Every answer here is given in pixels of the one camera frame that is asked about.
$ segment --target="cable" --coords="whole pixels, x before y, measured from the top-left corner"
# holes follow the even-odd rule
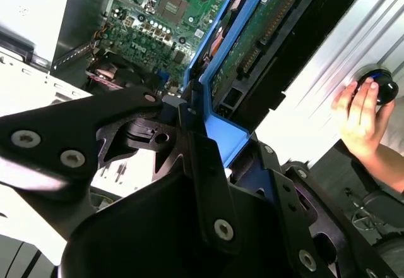
[[[4,276],[4,278],[7,278],[8,274],[9,274],[9,272],[10,272],[10,270],[11,270],[11,267],[13,266],[13,263],[14,263],[14,261],[15,261],[15,258],[17,258],[17,255],[18,255],[18,253],[20,252],[20,249],[22,248],[22,246],[23,246],[24,243],[25,243],[25,242],[21,242],[20,246],[18,247],[17,252],[16,252],[15,255],[14,255],[14,258],[12,259],[10,265],[8,266],[8,269],[7,269],[7,272],[6,272],[6,275]]]

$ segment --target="hand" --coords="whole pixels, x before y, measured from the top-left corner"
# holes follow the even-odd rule
[[[380,144],[394,109],[394,101],[376,113],[379,86],[368,78],[352,100],[357,82],[352,82],[333,103],[333,115],[340,129],[341,139],[359,160],[372,157]]]

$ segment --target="silver metal side panel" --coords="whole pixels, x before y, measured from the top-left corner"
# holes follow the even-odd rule
[[[281,163],[314,165],[338,140],[331,103],[361,67],[393,72],[404,95],[404,0],[357,0],[256,132]]]

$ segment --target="circuit chip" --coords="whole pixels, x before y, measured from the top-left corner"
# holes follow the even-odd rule
[[[186,0],[160,0],[157,13],[164,19],[179,24],[187,7]]]
[[[185,58],[185,53],[178,51],[177,54],[175,55],[174,62],[177,64],[181,64],[182,60],[184,60],[184,58]]]

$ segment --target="metal panel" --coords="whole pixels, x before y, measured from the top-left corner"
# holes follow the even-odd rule
[[[55,58],[90,40],[107,1],[0,0],[0,31],[32,46],[39,64],[50,68]]]
[[[331,103],[361,67],[381,63],[396,80],[403,76],[403,12],[404,0],[357,0],[350,8],[257,129],[281,163],[312,166],[338,141]]]
[[[67,0],[0,0],[0,31],[34,46],[52,62]]]
[[[54,59],[88,42],[101,26],[108,0],[68,0]]]

